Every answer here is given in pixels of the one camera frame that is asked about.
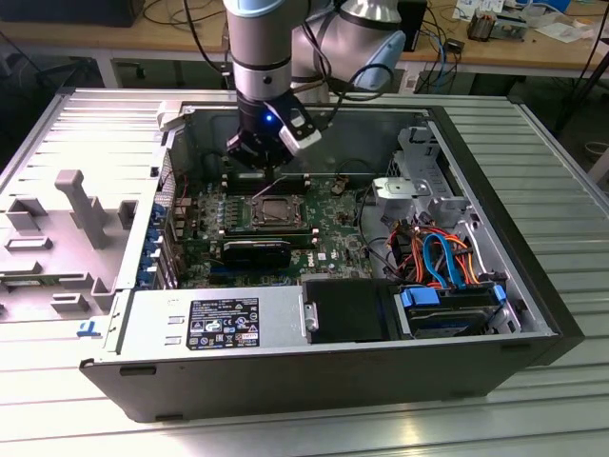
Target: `black power cable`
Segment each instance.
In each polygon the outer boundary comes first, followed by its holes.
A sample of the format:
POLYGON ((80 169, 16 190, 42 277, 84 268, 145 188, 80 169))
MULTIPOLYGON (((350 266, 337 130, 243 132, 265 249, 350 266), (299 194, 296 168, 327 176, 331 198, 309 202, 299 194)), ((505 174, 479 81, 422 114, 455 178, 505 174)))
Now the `black power cable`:
POLYGON ((329 125, 334 118, 336 117, 336 114, 339 112, 339 109, 341 108, 341 106, 343 105, 344 100, 348 100, 348 101, 352 101, 352 102, 370 102, 372 100, 376 100, 377 98, 383 96, 385 94, 384 90, 381 90, 379 92, 376 92, 372 95, 368 95, 368 96, 363 96, 363 97, 350 97, 347 95, 347 93, 349 92, 349 89, 354 88, 354 84, 355 81, 360 77, 361 74, 364 74, 366 71, 368 70, 372 70, 372 69, 382 69, 385 70, 388 74, 389 74, 389 81, 387 82, 387 84, 385 84, 388 87, 391 87, 393 85, 393 81, 394 81, 394 74, 393 74, 393 70, 388 67, 387 65, 384 64, 368 64, 368 65, 364 65, 363 67, 361 67, 359 70, 357 70, 355 73, 353 73, 353 76, 351 76, 351 78, 347 81, 346 86, 343 89, 343 92, 341 92, 339 94, 339 99, 336 102, 336 105, 334 106, 334 109, 330 112, 330 114, 327 116, 327 124, 329 125))
MULTIPOLYGON (((147 21, 153 23, 153 24, 158 24, 160 26, 185 26, 188 24, 188 21, 178 21, 177 19, 175 19, 175 16, 177 16, 178 14, 180 14, 181 12, 184 12, 184 9, 181 10, 177 10, 175 11, 171 17, 169 18, 169 21, 159 21, 158 19, 154 19, 152 17, 150 17, 148 15, 148 11, 154 7, 155 5, 158 5, 159 3, 163 2, 163 1, 167 1, 167 0, 154 0, 153 2, 149 3, 148 5, 146 5, 144 7, 144 10, 142 11, 142 15, 144 16, 144 19, 146 19, 147 21)), ((204 5, 202 5, 201 7, 195 7, 195 8, 191 8, 190 11, 194 11, 194 10, 204 10, 205 8, 207 8, 209 5, 211 4, 211 1, 208 1, 207 3, 205 3, 204 5)), ((201 21, 205 21, 206 19, 209 19, 210 17, 213 16, 217 16, 218 14, 222 14, 224 12, 224 10, 220 10, 220 11, 216 11, 213 12, 211 14, 208 14, 206 16, 203 17, 196 17, 194 19, 192 19, 192 22, 201 22, 201 21)))
POLYGON ((187 16, 188 27, 190 28, 190 33, 192 33, 192 39, 194 40, 199 52, 203 56, 203 59, 207 62, 207 64, 212 67, 217 73, 224 76, 224 72, 220 67, 216 66, 215 63, 211 61, 211 59, 207 56, 206 51, 203 49, 201 45, 201 41, 199 40, 199 35, 197 35, 197 30, 194 28, 194 23, 192 22, 192 16, 190 15, 190 7, 188 6, 188 0, 183 0, 184 5, 184 13, 187 16))

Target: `electronic equipment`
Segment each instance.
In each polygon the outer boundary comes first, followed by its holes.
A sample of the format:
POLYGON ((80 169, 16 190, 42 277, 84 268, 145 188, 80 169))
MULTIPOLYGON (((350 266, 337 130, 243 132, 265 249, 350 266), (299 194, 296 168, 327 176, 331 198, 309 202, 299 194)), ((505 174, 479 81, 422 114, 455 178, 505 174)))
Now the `electronic equipment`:
POLYGON ((427 10, 427 0, 402 0, 398 2, 398 12, 402 17, 401 29, 406 36, 405 52, 412 52, 419 42, 422 21, 427 10))
POLYGON ((20 157, 0 320, 106 314, 80 369, 140 422, 480 396, 556 360, 580 330, 476 160, 443 109, 392 100, 270 184, 218 151, 239 111, 208 92, 159 113, 140 179, 20 157))
POLYGON ((522 41, 527 31, 526 21, 517 15, 497 14, 490 37, 498 40, 522 41))
POLYGON ((476 9, 467 26, 467 38, 475 41, 488 41, 496 21, 497 17, 494 12, 476 9))
POLYGON ((145 0, 3 0, 0 18, 8 22, 56 22, 131 27, 145 0))

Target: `gray plastic bracket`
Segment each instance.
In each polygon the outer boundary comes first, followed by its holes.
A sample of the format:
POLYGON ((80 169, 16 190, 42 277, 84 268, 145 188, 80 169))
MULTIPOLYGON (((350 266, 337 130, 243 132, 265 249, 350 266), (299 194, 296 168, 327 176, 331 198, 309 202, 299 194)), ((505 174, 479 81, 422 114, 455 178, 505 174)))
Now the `gray plastic bracket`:
POLYGON ((75 217, 82 225, 93 248, 103 249, 108 243, 108 238, 104 233, 102 221, 99 220, 99 212, 93 209, 85 194, 82 186, 84 179, 79 169, 62 169, 55 179, 55 187, 68 197, 75 217))
POLYGON ((60 278, 59 284, 66 290, 74 290, 79 288, 90 288, 93 286, 93 278, 90 273, 82 273, 80 278, 60 278))
POLYGON ((53 293, 50 305, 57 312, 88 311, 88 302, 80 293, 53 293))
POLYGON ((53 247, 53 242, 48 236, 23 236, 20 238, 10 238, 4 247, 8 252, 49 250, 53 247))
POLYGON ((118 218, 121 221, 123 230, 130 230, 133 226, 133 219, 135 218, 135 209, 137 207, 137 200, 124 200, 118 207, 118 218))
POLYGON ((91 289, 91 297, 102 311, 110 311, 114 302, 114 292, 108 291, 106 285, 100 278, 97 278, 91 289))

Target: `power supply label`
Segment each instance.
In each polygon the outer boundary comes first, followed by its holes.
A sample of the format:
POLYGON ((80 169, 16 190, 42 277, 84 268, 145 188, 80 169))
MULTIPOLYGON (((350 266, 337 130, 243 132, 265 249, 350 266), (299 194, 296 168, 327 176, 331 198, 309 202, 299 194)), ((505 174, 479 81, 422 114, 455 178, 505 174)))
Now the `power supply label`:
POLYGON ((190 350, 255 348, 259 345, 257 298, 190 302, 187 337, 190 350))

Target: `blue latch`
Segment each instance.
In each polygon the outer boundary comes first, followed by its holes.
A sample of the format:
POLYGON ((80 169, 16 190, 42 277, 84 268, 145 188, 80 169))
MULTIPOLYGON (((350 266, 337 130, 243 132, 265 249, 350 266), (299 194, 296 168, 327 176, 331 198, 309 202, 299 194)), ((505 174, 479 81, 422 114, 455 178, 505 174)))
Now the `blue latch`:
POLYGON ((412 299, 418 307, 433 306, 440 304, 440 297, 434 288, 412 288, 410 290, 412 299))
POLYGON ((149 242, 149 241, 144 242, 144 253, 146 253, 146 254, 154 253, 157 248, 158 247, 152 242, 149 242))
POLYGON ((95 321, 91 321, 91 320, 82 322, 80 324, 78 331, 76 332, 76 336, 78 336, 79 338, 84 337, 84 336, 90 336, 90 337, 102 336, 102 334, 95 329, 96 324, 97 323, 95 321))
POLYGON ((503 290, 503 288, 499 284, 493 286, 493 292, 495 292, 495 296, 497 297, 499 303, 504 305, 505 302, 507 302, 507 295, 505 295, 505 290, 503 290))
POLYGON ((414 305, 414 303, 412 301, 412 296, 410 295, 409 288, 405 288, 402 291, 402 293, 400 294, 400 298, 402 298, 402 305, 404 308, 408 308, 408 307, 411 307, 412 305, 414 305))
POLYGON ((148 271, 138 271, 135 280, 140 286, 152 284, 152 274, 148 271))
POLYGON ((440 297, 434 288, 406 288, 400 294, 404 308, 416 305, 429 307, 440 304, 440 297))
POLYGON ((160 233, 157 228, 149 228, 146 230, 146 239, 149 241, 156 241, 159 239, 160 233))
POLYGON ((163 205, 159 205, 158 203, 155 203, 152 205, 152 214, 151 214, 151 219, 158 219, 159 217, 164 217, 165 216, 165 207, 163 205))
POLYGON ((150 268, 154 265, 154 260, 150 257, 142 257, 140 259, 140 269, 150 268))

